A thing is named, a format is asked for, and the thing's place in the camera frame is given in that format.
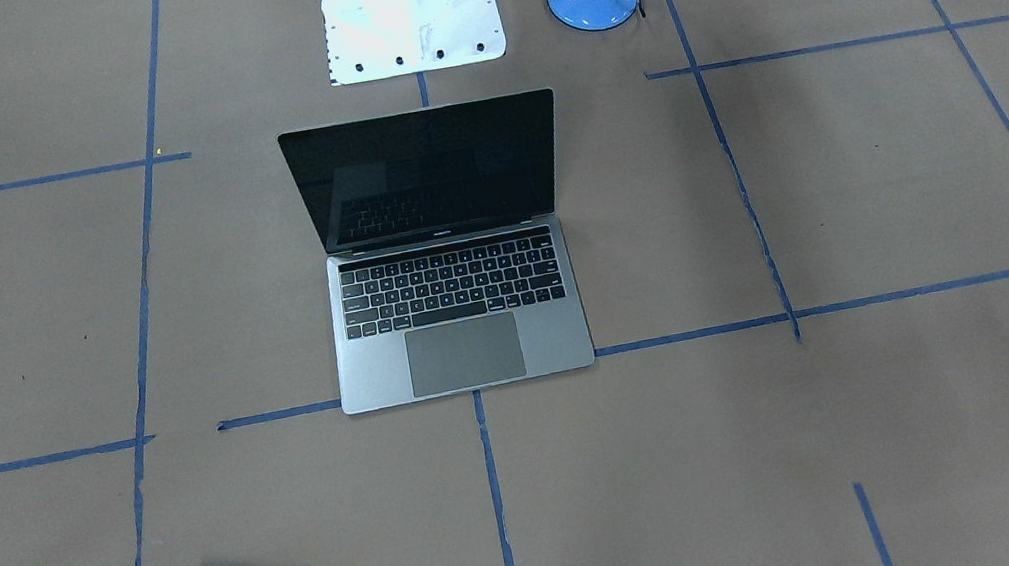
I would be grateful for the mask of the grey laptop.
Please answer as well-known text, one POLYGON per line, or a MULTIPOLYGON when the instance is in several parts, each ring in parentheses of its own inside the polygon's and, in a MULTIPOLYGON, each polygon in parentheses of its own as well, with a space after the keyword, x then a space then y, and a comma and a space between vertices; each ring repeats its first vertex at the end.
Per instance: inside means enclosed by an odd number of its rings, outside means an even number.
POLYGON ((549 88, 297 129, 350 415, 585 368, 549 88))

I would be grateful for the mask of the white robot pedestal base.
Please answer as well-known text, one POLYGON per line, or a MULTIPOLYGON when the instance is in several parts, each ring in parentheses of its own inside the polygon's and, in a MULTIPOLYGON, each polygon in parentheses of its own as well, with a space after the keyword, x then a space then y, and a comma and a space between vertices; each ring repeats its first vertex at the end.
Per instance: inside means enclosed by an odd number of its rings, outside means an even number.
POLYGON ((320 0, 333 85, 506 55, 496 0, 320 0))

